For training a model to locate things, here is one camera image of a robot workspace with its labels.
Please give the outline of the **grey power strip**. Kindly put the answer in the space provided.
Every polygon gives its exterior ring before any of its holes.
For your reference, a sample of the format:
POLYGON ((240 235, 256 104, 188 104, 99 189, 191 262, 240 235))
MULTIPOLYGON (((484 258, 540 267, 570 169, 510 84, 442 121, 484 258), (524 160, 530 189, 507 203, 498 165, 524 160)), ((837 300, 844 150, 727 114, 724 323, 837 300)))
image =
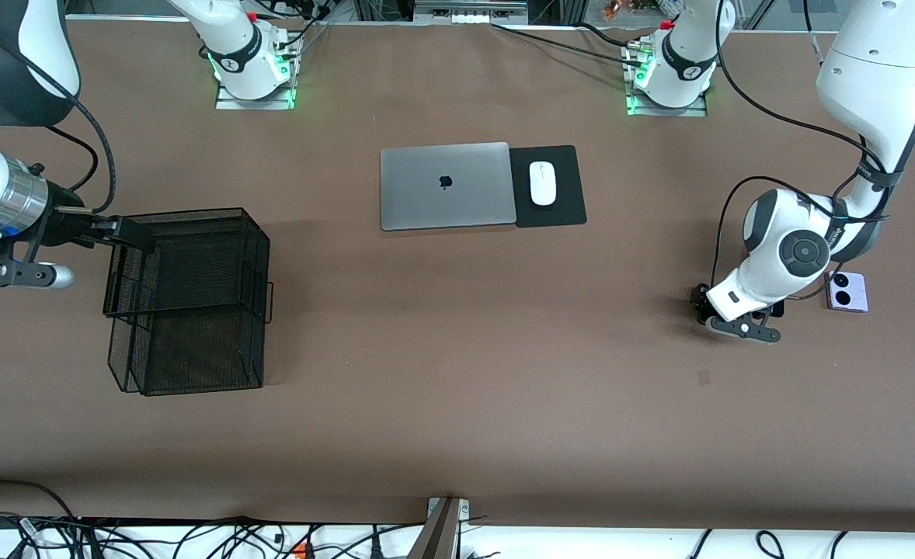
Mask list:
POLYGON ((528 0, 412 0, 412 21, 433 25, 527 25, 528 0))

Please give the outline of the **aluminium bracket post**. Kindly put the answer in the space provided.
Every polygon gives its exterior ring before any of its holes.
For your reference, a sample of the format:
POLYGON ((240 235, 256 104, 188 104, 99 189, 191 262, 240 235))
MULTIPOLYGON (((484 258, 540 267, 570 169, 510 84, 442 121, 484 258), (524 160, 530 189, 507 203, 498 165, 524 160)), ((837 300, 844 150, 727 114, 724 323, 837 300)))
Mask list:
POLYGON ((464 498, 430 498, 428 518, 405 559, 460 559, 461 524, 471 519, 464 498))

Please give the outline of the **white computer mouse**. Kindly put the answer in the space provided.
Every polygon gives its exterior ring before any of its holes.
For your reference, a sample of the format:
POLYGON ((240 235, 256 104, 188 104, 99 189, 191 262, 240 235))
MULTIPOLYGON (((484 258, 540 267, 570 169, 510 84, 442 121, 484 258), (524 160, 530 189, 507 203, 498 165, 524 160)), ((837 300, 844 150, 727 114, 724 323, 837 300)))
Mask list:
POLYGON ((532 204, 549 207, 557 199, 558 187, 555 166, 549 161, 529 164, 529 194, 532 204))

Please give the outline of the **black mouse pad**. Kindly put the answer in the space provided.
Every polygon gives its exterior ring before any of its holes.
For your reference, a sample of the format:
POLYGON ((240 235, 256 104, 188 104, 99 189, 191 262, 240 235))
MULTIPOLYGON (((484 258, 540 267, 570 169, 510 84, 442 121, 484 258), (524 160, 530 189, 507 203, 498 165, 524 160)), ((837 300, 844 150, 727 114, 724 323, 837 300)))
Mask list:
POLYGON ((517 227, 553 227, 586 223, 586 207, 577 150, 572 145, 510 150, 512 184, 517 206, 517 227), (529 194, 529 164, 549 161, 557 178, 557 199, 549 207, 532 204, 529 194))

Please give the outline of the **lilac white flip phone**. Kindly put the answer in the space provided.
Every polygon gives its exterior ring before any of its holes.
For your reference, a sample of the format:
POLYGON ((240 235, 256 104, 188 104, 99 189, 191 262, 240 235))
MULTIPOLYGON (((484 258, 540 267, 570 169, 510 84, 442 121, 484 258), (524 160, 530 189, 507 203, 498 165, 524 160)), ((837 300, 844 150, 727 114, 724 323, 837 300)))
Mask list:
POLYGON ((862 273, 830 270, 826 279, 827 309, 852 314, 869 312, 868 290, 862 273))

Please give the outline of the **grey closed laptop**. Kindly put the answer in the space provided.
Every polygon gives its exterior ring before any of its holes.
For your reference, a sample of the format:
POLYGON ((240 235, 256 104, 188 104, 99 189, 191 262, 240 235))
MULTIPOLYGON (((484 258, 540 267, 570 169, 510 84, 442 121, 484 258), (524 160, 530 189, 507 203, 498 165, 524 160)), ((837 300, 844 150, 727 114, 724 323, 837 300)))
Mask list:
POLYGON ((380 153, 384 232, 512 225, 517 220, 506 142, 385 148, 380 153))

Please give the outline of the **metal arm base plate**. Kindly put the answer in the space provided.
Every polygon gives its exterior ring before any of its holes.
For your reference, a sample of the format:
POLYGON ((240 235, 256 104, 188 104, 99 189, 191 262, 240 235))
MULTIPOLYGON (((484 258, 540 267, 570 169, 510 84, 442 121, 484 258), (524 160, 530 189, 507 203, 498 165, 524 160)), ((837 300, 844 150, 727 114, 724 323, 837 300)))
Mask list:
POLYGON ((219 82, 215 107, 218 110, 281 111, 294 109, 295 98, 297 98, 296 84, 297 82, 291 79, 289 82, 280 84, 273 92, 261 99, 239 99, 233 96, 222 82, 219 82))
POLYGON ((627 85, 627 113, 629 116, 706 117, 708 107, 705 92, 695 102, 684 107, 667 107, 653 102, 640 88, 627 85))

